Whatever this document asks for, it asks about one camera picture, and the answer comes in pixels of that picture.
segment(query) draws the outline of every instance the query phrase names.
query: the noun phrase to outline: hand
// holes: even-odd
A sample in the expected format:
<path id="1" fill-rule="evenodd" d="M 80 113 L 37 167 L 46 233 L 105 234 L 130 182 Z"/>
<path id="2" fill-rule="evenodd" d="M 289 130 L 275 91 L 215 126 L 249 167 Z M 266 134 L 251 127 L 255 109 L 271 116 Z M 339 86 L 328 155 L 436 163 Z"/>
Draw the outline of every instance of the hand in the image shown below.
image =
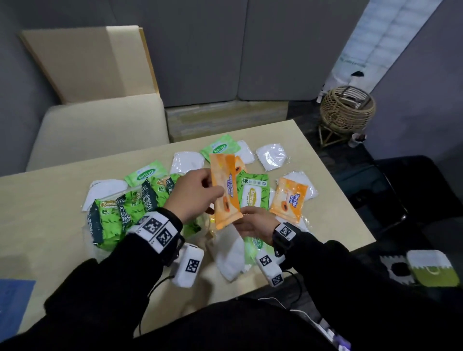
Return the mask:
<path id="1" fill-rule="evenodd" d="M 178 178 L 164 208 L 171 211 L 183 224 L 205 212 L 211 203 L 223 196 L 224 188 L 212 186 L 211 170 L 191 170 Z"/>
<path id="2" fill-rule="evenodd" d="M 260 207 L 247 206 L 241 209 L 243 218 L 233 222 L 242 237 L 253 237 L 263 240 L 272 246 L 274 229 L 280 224 L 275 215 Z"/>

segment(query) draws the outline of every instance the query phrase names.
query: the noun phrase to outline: orange packet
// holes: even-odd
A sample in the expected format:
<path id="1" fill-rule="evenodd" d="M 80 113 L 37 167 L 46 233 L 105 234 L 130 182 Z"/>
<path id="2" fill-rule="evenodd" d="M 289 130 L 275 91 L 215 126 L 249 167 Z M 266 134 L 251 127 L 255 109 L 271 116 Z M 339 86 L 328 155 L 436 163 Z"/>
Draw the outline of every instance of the orange packet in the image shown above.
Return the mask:
<path id="1" fill-rule="evenodd" d="M 306 192 L 307 185 L 280 178 L 269 211 L 297 224 L 302 216 L 302 205 Z"/>
<path id="2" fill-rule="evenodd" d="M 246 166 L 244 165 L 244 162 L 243 162 L 243 160 L 241 159 L 240 156 L 235 157 L 235 170 L 236 170 L 235 174 L 238 174 L 242 170 L 244 170 L 246 173 L 248 173 L 248 170 L 246 169 Z"/>
<path id="3" fill-rule="evenodd" d="M 218 230 L 242 218 L 236 189 L 235 155 L 210 154 L 212 186 L 221 185 L 224 196 L 214 202 L 215 226 Z"/>

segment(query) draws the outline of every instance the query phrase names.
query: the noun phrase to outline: light wood tabletop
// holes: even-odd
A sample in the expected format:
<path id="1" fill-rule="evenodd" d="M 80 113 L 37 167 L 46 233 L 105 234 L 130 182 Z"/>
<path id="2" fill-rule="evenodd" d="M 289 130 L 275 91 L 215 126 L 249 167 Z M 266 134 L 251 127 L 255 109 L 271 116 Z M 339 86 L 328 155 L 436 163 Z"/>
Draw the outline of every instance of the light wood tabletop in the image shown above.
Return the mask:
<path id="1" fill-rule="evenodd" d="M 276 188 L 276 179 L 290 171 L 305 172 L 319 195 L 304 203 L 303 214 L 320 241 L 338 240 L 349 250 L 374 242 L 294 121 L 229 134 L 235 140 L 244 140 L 251 150 L 272 143 L 283 146 L 291 159 L 281 168 L 268 172 L 270 185 Z M 86 214 L 81 212 L 81 206 L 92 181 L 123 179 L 154 160 L 170 169 L 175 152 L 199 151 L 218 138 L 208 136 L 0 178 L 0 278 L 37 281 L 20 332 L 44 316 L 45 299 L 89 257 L 82 234 Z M 257 158 L 247 168 L 250 173 L 265 173 Z M 266 284 L 256 266 L 234 282 L 228 282 L 206 253 L 191 289 L 166 282 L 155 290 L 142 322 L 143 332 Z"/>

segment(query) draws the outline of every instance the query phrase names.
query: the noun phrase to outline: black sweater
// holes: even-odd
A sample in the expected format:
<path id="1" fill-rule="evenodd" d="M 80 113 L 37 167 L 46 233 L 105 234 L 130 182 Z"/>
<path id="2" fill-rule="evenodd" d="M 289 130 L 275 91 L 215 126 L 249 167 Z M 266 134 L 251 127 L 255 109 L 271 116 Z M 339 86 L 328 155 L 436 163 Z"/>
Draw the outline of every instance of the black sweater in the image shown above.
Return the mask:
<path id="1" fill-rule="evenodd" d="M 158 211 L 181 230 L 171 212 Z M 302 274 L 321 315 L 354 350 L 458 347 L 461 315 L 369 271 L 339 242 L 323 244 L 304 232 L 293 242 L 286 262 Z M 133 339 L 162 271 L 151 246 L 128 235 L 100 264 L 91 259 L 78 266 L 45 302 L 46 316 L 0 349 L 333 350 L 298 316 L 248 299 L 210 305 Z"/>

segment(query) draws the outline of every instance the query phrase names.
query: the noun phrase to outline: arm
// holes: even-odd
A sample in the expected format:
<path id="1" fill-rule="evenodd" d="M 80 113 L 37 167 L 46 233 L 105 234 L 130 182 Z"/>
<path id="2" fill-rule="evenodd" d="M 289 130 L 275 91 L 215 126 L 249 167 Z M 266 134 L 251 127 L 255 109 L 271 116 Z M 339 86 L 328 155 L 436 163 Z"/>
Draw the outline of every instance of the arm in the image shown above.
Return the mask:
<path id="1" fill-rule="evenodd" d="M 223 195 L 220 186 L 203 186 L 209 180 L 206 169 L 180 177 L 164 208 L 156 211 L 180 232 L 183 223 L 199 216 Z M 163 254 L 173 253 L 175 248 L 176 240 L 171 240 Z M 2 346 L 82 350 L 120 345 L 132 339 L 148 306 L 148 293 L 162 272 L 160 255 L 147 241 L 129 234 L 100 264 L 91 259 L 78 266 L 45 301 L 46 316 Z"/>
<path id="2" fill-rule="evenodd" d="M 244 207 L 242 212 L 247 215 L 235 225 L 238 231 L 273 245 L 273 231 L 280 222 L 257 207 Z M 323 244 L 288 226 L 296 235 L 282 266 L 292 266 L 304 277 L 323 318 L 354 347 L 428 346 L 432 341 L 442 343 L 452 331 L 458 335 L 461 316 L 369 270 L 339 242 Z"/>

